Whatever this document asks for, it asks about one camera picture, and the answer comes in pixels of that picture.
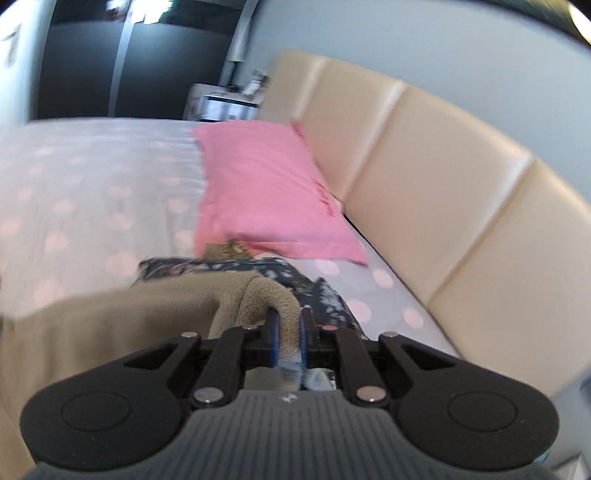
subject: headboard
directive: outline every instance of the headboard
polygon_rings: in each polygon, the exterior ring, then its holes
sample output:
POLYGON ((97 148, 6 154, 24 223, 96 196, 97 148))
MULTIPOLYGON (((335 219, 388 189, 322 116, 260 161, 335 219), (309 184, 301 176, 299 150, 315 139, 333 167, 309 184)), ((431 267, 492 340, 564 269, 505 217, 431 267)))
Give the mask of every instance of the headboard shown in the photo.
POLYGON ((466 359, 554 395, 591 366, 591 209, 523 146, 400 80, 285 51, 261 120, 297 120, 332 193, 466 359))

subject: mattress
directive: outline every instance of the mattress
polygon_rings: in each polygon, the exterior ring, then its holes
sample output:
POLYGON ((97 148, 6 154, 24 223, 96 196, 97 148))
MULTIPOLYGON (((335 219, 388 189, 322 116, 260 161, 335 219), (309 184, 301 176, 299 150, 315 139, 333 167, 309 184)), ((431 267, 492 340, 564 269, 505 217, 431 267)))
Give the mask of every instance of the mattress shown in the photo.
MULTIPOLYGON (((68 119, 0 133, 0 312, 22 317, 66 297, 127 287, 144 258, 190 257, 206 188, 195 127, 68 119)), ((428 312, 355 234, 367 267, 288 260, 312 280, 324 277, 370 338, 395 330, 455 355, 428 312)))

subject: gray ribbed panel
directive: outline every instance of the gray ribbed panel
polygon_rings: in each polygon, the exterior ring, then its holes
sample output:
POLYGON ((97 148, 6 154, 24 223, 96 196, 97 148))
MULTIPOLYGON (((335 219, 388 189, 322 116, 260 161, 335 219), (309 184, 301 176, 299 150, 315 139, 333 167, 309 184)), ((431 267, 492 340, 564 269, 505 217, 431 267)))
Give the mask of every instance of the gray ribbed panel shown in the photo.
POLYGON ((468 472, 426 456, 389 415, 336 392, 242 391, 231 405, 195 412, 173 443, 137 465, 75 473, 40 465, 25 480, 552 480, 541 465, 468 472))

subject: beige blanket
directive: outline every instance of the beige blanket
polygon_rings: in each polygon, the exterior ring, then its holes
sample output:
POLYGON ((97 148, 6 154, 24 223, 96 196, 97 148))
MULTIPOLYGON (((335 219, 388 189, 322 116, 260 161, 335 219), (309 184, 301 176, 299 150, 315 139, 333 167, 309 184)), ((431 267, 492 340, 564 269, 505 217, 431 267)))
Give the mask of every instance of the beige blanket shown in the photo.
POLYGON ((49 384, 186 330, 216 338, 235 325, 281 316, 280 357, 299 361, 300 306, 257 273, 200 273, 55 304, 23 319, 0 317, 0 480, 33 461, 18 431, 27 400, 49 384))

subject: pink pillow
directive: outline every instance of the pink pillow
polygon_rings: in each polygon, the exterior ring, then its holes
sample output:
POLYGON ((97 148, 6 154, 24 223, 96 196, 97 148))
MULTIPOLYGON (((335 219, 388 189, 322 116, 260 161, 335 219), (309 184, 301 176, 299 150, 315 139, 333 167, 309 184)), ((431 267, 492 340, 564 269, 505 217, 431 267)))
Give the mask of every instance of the pink pillow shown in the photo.
POLYGON ((206 244, 236 238, 253 254, 367 263, 305 139, 292 126, 228 121, 203 125, 193 135, 208 180, 197 224, 198 257, 206 244))

